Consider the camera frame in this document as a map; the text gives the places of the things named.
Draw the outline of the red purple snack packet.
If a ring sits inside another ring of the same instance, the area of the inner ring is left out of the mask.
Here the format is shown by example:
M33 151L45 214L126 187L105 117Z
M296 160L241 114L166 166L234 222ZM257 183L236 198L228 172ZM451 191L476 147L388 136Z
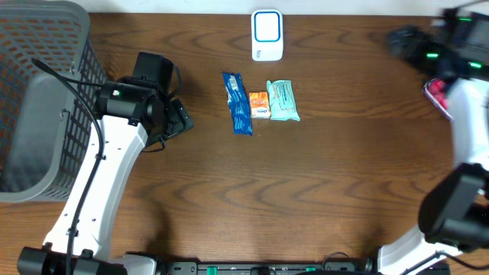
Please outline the red purple snack packet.
M445 82L440 79L432 79L423 86L422 93L449 121L452 121L452 115L448 111L449 101L446 98L445 88Z

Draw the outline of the blue snack bar wrapper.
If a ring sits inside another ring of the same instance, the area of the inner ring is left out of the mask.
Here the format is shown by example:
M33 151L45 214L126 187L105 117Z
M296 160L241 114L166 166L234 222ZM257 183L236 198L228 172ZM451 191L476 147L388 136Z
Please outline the blue snack bar wrapper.
M240 73L222 74L234 134L252 135L251 111Z

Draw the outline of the orange tissue packet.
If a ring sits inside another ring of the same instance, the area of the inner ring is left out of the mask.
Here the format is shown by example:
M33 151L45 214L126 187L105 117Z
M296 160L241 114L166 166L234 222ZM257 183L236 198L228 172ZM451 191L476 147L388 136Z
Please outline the orange tissue packet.
M249 104L252 118L269 119L271 117L270 103L267 92L250 92Z

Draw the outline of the teal wet wipes packet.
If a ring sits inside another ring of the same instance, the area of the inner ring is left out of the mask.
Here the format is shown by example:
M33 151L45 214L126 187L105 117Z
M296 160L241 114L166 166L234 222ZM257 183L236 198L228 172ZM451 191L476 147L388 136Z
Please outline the teal wet wipes packet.
M267 92L269 96L271 120L300 121L290 80L277 80L274 82L268 80Z

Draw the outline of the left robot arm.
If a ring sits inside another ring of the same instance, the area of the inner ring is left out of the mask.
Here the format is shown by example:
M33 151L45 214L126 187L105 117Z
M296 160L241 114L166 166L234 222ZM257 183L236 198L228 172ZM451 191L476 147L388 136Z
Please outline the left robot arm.
M96 94L98 118L70 197L40 248L24 247L20 274L163 274L156 257L111 259L115 216L135 161L146 147L193 127L182 102L152 81L107 82Z

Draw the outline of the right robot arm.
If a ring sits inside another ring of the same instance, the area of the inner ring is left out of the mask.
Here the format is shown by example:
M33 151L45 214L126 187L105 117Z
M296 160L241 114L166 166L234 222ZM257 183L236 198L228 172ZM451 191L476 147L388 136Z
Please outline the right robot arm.
M440 261L488 247L488 16L445 8L434 34L405 26L390 49L430 80L423 94L449 120L453 170L423 200L417 224L382 246L369 267L378 274L447 274Z

